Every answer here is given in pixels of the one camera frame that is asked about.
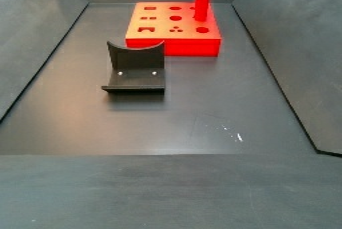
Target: white speck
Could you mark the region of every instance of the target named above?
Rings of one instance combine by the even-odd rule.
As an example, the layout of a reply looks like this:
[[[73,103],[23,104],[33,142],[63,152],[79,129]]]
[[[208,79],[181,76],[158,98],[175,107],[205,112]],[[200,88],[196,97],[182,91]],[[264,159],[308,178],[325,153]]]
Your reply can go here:
[[[238,133],[238,138],[240,138],[241,142],[244,142],[244,140],[242,140],[242,137],[241,137],[241,134],[240,134],[240,133]]]

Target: black bracket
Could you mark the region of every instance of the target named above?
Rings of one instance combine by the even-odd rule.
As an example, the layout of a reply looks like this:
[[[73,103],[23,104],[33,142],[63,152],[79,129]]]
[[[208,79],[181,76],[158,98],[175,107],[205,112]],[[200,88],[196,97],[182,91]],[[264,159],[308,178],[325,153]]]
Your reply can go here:
[[[143,49],[127,49],[107,42],[113,75],[107,92],[165,91],[165,42]]]

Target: red block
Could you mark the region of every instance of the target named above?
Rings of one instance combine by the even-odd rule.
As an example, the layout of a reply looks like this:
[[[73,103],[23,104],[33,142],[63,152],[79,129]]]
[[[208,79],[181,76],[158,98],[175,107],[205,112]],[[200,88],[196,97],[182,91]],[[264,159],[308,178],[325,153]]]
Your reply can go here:
[[[165,41],[166,56],[218,56],[221,33],[209,4],[208,20],[194,19],[194,3],[142,2],[135,6],[126,34],[129,48]]]

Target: round hole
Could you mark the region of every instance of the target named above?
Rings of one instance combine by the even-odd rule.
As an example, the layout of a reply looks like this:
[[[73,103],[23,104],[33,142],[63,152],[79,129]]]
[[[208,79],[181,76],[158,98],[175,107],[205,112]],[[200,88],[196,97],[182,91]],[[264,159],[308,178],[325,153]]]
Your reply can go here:
[[[181,10],[181,7],[170,7],[171,10]]]
[[[208,27],[198,27],[197,28],[197,32],[198,33],[208,33],[209,32],[209,28]]]
[[[181,16],[171,16],[170,19],[173,21],[180,21],[180,20],[182,20],[182,17]]]

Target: hole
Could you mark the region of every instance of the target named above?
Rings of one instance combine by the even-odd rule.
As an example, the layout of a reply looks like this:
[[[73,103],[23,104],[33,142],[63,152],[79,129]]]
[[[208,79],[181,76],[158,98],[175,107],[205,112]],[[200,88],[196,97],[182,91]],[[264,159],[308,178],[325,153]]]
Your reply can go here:
[[[171,10],[181,10],[181,7],[170,7]]]
[[[182,17],[181,17],[181,16],[171,16],[170,19],[171,19],[173,21],[180,21],[180,20],[182,19]]]
[[[157,10],[157,7],[145,7],[145,10]]]
[[[143,31],[150,31],[150,32],[155,32],[155,27],[139,27],[138,28],[138,32],[143,32]]]
[[[198,27],[197,28],[197,32],[198,33],[208,33],[209,32],[209,28],[208,27]]]

